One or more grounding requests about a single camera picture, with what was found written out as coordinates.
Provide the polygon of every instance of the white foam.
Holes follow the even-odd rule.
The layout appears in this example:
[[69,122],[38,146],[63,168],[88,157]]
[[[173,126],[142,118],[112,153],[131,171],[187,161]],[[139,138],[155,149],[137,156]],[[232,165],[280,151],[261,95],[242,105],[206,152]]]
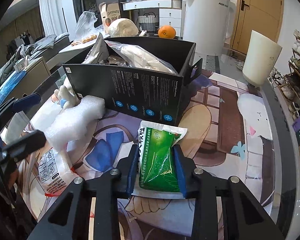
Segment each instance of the white foam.
[[82,138],[87,132],[88,123],[102,118],[105,110],[103,98],[85,96],[79,105],[59,114],[44,134],[50,145],[56,151],[61,151],[68,142]]

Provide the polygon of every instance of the wooden door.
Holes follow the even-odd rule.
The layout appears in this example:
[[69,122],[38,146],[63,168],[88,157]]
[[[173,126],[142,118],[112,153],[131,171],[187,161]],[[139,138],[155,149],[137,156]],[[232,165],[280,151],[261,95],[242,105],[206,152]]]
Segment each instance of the wooden door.
[[238,0],[237,7],[238,22],[232,37],[232,49],[247,54],[252,30],[277,42],[283,0]]

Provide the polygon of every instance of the door handle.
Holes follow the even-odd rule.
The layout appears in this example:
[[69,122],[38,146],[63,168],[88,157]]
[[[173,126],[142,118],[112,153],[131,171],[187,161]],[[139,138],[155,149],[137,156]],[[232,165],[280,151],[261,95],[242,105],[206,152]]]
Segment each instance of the door handle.
[[250,7],[248,4],[245,4],[245,3],[244,3],[244,0],[242,0],[242,1],[241,1],[241,10],[242,10],[242,11],[244,10],[244,6]]

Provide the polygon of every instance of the blue icon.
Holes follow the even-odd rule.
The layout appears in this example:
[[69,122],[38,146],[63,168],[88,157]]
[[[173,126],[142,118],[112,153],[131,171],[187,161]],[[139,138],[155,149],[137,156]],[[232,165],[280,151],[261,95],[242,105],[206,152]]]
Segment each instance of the blue icon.
[[120,101],[116,101],[115,103],[117,104],[117,106],[123,107],[123,103],[121,103]]
[[136,106],[134,106],[134,105],[131,105],[131,106],[130,106],[130,109],[131,109],[132,111],[135,111],[135,112],[138,111],[138,108],[137,108]]
[[146,110],[146,113],[147,113],[147,115],[149,115],[149,116],[154,116],[154,111],[152,111],[152,110],[150,110],[150,109],[147,109],[147,110]]
[[165,115],[163,116],[163,118],[164,118],[166,121],[172,121],[171,115],[165,114]]

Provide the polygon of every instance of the orange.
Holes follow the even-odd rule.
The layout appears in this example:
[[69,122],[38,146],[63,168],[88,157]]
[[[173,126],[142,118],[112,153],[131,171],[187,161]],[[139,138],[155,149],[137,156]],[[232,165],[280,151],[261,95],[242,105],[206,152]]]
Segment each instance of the orange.
[[173,39],[176,36],[176,30],[170,25],[165,25],[158,30],[158,35],[160,38]]

